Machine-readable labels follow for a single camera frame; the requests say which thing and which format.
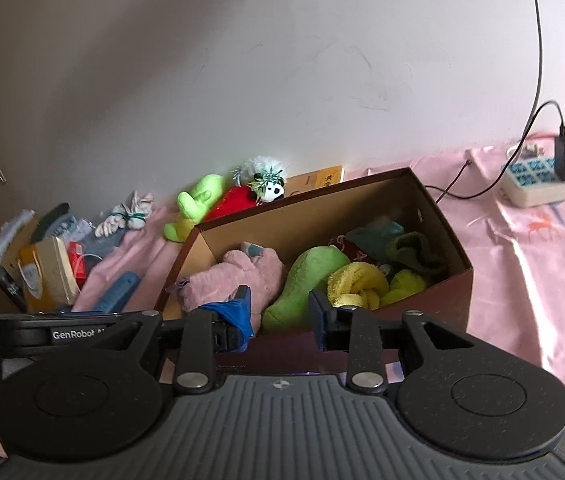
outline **green stuffed toy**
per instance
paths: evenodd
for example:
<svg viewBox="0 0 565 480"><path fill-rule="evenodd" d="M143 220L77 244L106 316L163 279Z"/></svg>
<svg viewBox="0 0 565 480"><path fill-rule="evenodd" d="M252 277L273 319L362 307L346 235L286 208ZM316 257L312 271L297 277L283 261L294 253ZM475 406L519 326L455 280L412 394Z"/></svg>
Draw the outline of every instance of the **green stuffed toy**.
<svg viewBox="0 0 565 480"><path fill-rule="evenodd" d="M184 242L195 225L202 222L207 213L216 205L225 193L225 178L222 175L208 174L187 193L178 195L180 214L174 224L167 224L163 229L165 238L172 242Z"/></svg>
<svg viewBox="0 0 565 480"><path fill-rule="evenodd" d="M309 292L325 285L332 273L349 263L349 258L334 246L314 247L302 253L291 266L280 298L264 311L262 327L267 332L308 328Z"/></svg>

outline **power strip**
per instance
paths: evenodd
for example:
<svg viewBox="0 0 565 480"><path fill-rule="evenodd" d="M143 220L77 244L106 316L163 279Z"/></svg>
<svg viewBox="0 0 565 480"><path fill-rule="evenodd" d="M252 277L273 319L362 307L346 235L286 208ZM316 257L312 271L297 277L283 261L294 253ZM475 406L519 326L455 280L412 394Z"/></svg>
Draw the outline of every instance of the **power strip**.
<svg viewBox="0 0 565 480"><path fill-rule="evenodd" d="M565 200L565 182L553 170L553 157L536 157L510 165L501 189L513 205L534 207Z"/></svg>

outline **black cable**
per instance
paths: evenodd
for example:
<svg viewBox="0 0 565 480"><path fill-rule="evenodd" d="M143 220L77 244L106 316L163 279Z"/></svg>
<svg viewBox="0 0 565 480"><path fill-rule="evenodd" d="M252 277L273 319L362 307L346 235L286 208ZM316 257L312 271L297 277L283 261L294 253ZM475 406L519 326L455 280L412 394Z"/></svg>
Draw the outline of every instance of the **black cable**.
<svg viewBox="0 0 565 480"><path fill-rule="evenodd" d="M536 120L536 117L537 117L538 113L540 112L540 110L542 110L542 108L544 108L545 106L547 106L549 104L555 105L555 107L558 110L558 113L560 114L560 133L561 133L561 135L563 134L563 132L565 133L565 119L563 118L562 110L560 110L560 105L557 103L557 101L551 99L549 101L542 103L538 108L536 108L537 102L540 99L540 88L542 86L542 67L543 67L544 55L543 55L543 47L542 47L542 25L540 23L540 5L538 3L538 0L533 0L533 1L535 3L535 6L536 6L537 49L538 49L536 96L533 100L533 106L531 107L531 113L529 114L527 124L524 127L524 130L523 130L523 133L522 133L522 138L520 139L520 143L518 144L516 151L513 152L513 155L511 155L511 157L509 158L507 163L504 165L504 168L502 168L502 171L500 172L498 177L491 184L489 184L489 186L485 187L485 189L483 189L482 191L479 191L477 193L473 193L471 195L466 195L466 196L456 195L456 194L449 191L451 189L451 187L454 184L456 184L457 180L460 178L460 175L465 170L465 168L470 164L469 161L467 161L465 163L465 165L462 166L462 168L460 169L460 171L456 175L456 178L454 178L453 181L451 181L451 184L449 184L447 186L447 189L442 189L441 187L438 187L438 186L425 186L428 189L435 189L435 190L438 190L442 193L442 195L440 195L438 197L438 200L436 200L436 203L440 202L440 200L442 200L443 197L446 196L446 195L452 196L453 198L457 198L459 200L471 200L472 198L477 198L477 197L482 196L483 194L491 191L496 186L496 184L498 184L498 182L500 182L500 179L503 177L504 173L507 171L507 168L509 167L509 165L512 163L512 161L515 160L515 158L518 156L518 153L520 153L520 150L522 149L524 141L527 139L527 135L531 131L531 126L533 126L533 123Z"/></svg>
<svg viewBox="0 0 565 480"><path fill-rule="evenodd" d="M454 178L454 179L451 181L451 184L449 184L449 185L447 186L447 189L443 189L443 190L442 190L442 194L441 194L440 196L438 196L438 200L436 200L436 203L440 202L440 200L442 200L443 197L444 197L447 193L449 193L449 190L451 189L451 186L453 186L454 184L456 184L457 180L460 178L460 175L462 175L462 172L465 171L465 168L466 168L469 164L471 164L471 161L470 161L470 160L466 160L464 166L462 166L462 168L460 168L460 171L457 172L456 178Z"/></svg>
<svg viewBox="0 0 565 480"><path fill-rule="evenodd" d="M500 174L498 175L498 177L485 189L483 189L482 191L475 193L473 195L468 195L468 196L460 196L460 195L456 195L452 192L450 192L449 190L451 189L451 186L453 186L454 184L456 184L457 180L460 178L460 175L462 175L462 172L465 171L465 168L467 166L469 166L469 164L471 164L470 160L467 160L465 162L465 165L460 168L460 171L458 171L456 178L454 178L451 181L451 184L449 184L447 186L447 189L442 189L441 187L438 186L424 186L428 189L435 189L436 191L440 191L442 194L438 197L438 199L436 200L436 203L440 202L440 200L443 199L444 196L449 195L452 196L453 198L457 198L459 200L470 200L472 198L476 198L480 195L483 195L484 193L486 193L487 191L490 191L493 189L493 187L500 182L500 179L503 177L504 173L507 171L507 168L511 165L511 163L515 160L515 158L518 156L518 153L520 153L520 150L522 149L522 146L524 145L524 141L527 140L527 136L529 134L529 132L531 131L531 126L533 126L533 123L536 121L536 118L538 116L538 114L540 113L540 111L547 105L553 105L555 106L555 108L558 110L558 113L560 114L560 131L565 131L565 122L563 120L563 114L562 114L562 110L560 109L560 105L558 104L557 101L553 100L553 99L549 99L549 101L545 101L543 102L538 108L537 110L533 113L533 115L531 115L531 122L529 123L529 127L528 129L522 134L522 138L520 139L520 142L518 143L518 146L516 147L516 151L513 152L513 154L509 157L509 160L507 160L507 163L502 167L502 170L500 172Z"/></svg>

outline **white wall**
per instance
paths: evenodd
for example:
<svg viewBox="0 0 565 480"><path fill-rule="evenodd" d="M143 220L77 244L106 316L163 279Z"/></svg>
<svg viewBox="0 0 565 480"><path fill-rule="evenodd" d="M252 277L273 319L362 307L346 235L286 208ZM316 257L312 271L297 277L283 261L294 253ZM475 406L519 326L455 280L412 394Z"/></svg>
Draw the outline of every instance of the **white wall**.
<svg viewBox="0 0 565 480"><path fill-rule="evenodd" d="M565 0L540 4L565 110ZM258 153L299 173L517 137L536 65L533 0L0 0L0 222Z"/></svg>

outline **book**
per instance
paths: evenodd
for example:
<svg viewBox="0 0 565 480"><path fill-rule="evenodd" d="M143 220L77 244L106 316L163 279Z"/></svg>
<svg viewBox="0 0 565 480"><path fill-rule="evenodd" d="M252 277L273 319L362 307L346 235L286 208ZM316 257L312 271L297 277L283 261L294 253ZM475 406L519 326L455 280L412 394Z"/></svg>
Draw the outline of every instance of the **book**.
<svg viewBox="0 0 565 480"><path fill-rule="evenodd" d="M284 196L294 196L298 193L304 193L320 187L340 184L343 176L342 166L333 166L323 170L291 176L284 185Z"/></svg>
<svg viewBox="0 0 565 480"><path fill-rule="evenodd" d="M27 312L27 303L24 300L24 293L22 288L16 280L5 270L5 267L0 266L0 290L2 290L9 300L18 307L21 312Z"/></svg>

